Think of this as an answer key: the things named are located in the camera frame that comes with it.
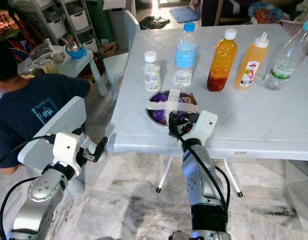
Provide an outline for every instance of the plastic chair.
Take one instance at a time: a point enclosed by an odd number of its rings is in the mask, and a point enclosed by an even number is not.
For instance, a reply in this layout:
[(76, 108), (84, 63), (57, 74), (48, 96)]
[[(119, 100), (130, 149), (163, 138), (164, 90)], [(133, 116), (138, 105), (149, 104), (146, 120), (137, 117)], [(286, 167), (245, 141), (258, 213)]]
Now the plastic chair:
[(117, 100), (119, 92), (115, 79), (124, 76), (129, 52), (132, 48), (136, 34), (140, 32), (140, 26), (138, 21), (128, 10), (126, 10), (124, 13), (124, 22), (128, 38), (128, 52), (116, 56), (107, 57), (103, 60), (107, 73), (107, 81), (110, 84), (112, 97), (114, 100)]

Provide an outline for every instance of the bottle label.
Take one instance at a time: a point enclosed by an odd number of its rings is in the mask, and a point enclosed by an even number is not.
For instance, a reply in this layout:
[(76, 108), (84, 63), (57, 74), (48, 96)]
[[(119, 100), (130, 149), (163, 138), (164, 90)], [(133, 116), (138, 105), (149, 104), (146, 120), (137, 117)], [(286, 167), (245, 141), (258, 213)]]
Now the bottle label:
[(249, 61), (247, 63), (245, 72), (243, 74), (243, 78), (240, 81), (241, 87), (249, 87), (250, 86), (250, 84), (252, 83), (254, 76), (257, 72), (259, 65), (260, 65), (260, 62), (258, 62), (258, 61)]
[(271, 73), (274, 77), (278, 79), (288, 79), (293, 74), (294, 70), (294, 68), (277, 64), (274, 66)]
[(196, 50), (194, 51), (179, 51), (176, 50), (176, 65), (181, 68), (190, 68), (195, 64)]
[(158, 84), (158, 78), (155, 72), (145, 72), (145, 85), (149, 89), (156, 89)]

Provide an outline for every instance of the white bottle cap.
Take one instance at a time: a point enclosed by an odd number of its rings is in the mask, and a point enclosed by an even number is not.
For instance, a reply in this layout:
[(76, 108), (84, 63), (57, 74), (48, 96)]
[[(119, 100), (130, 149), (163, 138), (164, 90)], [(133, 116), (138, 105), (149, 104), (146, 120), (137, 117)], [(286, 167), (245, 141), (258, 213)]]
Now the white bottle cap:
[(237, 30), (234, 28), (226, 29), (225, 31), (225, 39), (234, 40), (236, 38)]
[(266, 48), (269, 45), (269, 40), (267, 39), (267, 33), (264, 32), (261, 37), (258, 37), (254, 41), (254, 45), (259, 48)]
[(145, 61), (153, 63), (157, 60), (157, 53), (155, 51), (147, 51), (145, 53)]

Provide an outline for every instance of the blue mat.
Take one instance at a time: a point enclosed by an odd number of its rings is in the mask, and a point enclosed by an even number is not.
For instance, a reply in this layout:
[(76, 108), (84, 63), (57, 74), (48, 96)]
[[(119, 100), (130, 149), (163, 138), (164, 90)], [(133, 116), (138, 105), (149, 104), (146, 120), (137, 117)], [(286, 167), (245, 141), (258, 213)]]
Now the blue mat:
[(182, 7), (169, 10), (170, 14), (178, 23), (185, 23), (198, 20), (197, 14), (190, 7)]

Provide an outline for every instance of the navy t-shirt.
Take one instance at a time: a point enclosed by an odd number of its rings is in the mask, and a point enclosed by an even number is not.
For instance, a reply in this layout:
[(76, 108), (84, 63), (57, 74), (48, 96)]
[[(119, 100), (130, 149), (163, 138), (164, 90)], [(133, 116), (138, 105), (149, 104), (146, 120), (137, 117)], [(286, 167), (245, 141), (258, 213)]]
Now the navy t-shirt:
[[(13, 148), (31, 139), (56, 112), (74, 96), (86, 97), (90, 83), (60, 74), (44, 74), (28, 85), (3, 94), (0, 99), (0, 159)], [(19, 164), (18, 152), (2, 162), (0, 168)]]

